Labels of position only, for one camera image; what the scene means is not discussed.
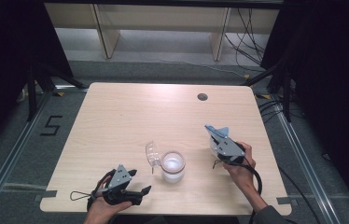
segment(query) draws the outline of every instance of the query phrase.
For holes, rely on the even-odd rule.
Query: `candle jar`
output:
[[[160,166],[162,169],[163,179],[171,184],[180,181],[185,173],[186,160],[183,155],[178,151],[168,151],[160,159],[158,155],[157,146],[154,142],[146,144],[146,155],[148,163],[152,167],[152,173],[154,174],[154,167]]]

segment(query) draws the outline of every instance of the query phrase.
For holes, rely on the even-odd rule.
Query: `light wood tabletop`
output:
[[[207,100],[200,100],[204,93]],[[122,214],[249,215],[252,208],[210,151],[204,125],[229,127],[230,138],[253,147],[262,197],[282,215],[290,204],[252,90],[240,86],[93,83],[78,112],[47,191],[45,212],[86,212],[87,199],[71,201],[72,191],[91,193],[108,171],[123,164],[137,174],[127,190],[152,186],[141,205]],[[179,151],[186,160],[185,175],[166,183],[161,168],[147,162],[145,146],[155,141],[160,155]]]

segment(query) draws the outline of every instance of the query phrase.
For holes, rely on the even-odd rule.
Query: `cup rim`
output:
[[[183,164],[181,165],[180,168],[178,168],[177,170],[168,170],[166,167],[165,167],[165,163],[163,162],[163,158],[165,158],[168,154],[170,153],[175,153],[177,155],[179,155],[183,161]],[[186,167],[186,160],[184,159],[184,156],[181,155],[180,152],[178,151],[175,151],[175,150],[172,150],[172,151],[167,151],[165,154],[162,155],[161,157],[161,168],[164,172],[168,173],[168,174],[171,174],[171,175],[176,175],[176,174],[179,174],[180,172],[182,172],[184,170],[184,167]]]

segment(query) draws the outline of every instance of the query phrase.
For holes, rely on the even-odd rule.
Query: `hand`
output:
[[[111,176],[103,181],[99,189],[102,189],[107,181],[109,181]],[[131,202],[119,203],[116,205],[108,204],[102,197],[102,193],[97,193],[95,195],[96,199],[91,205],[88,211],[87,217],[84,220],[84,224],[107,224],[112,216],[116,213],[125,210],[132,206]]]
[[[251,153],[251,146],[244,142],[238,142],[244,147],[244,161],[242,165],[250,165],[251,167],[256,167],[256,162],[253,160]],[[242,166],[232,166],[227,163],[223,164],[224,169],[230,173],[232,181],[236,186],[242,191],[246,199],[250,202],[253,210],[259,212],[261,209],[265,208],[267,203],[258,194],[256,188],[253,184],[253,174]]]

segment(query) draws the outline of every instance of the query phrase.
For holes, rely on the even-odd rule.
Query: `person's left hand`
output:
[[[103,181],[99,189],[102,189],[111,176]],[[102,197],[102,193],[95,195],[96,199],[88,211],[84,224],[107,224],[112,216],[132,206],[131,202],[123,202],[116,205],[108,204]]]

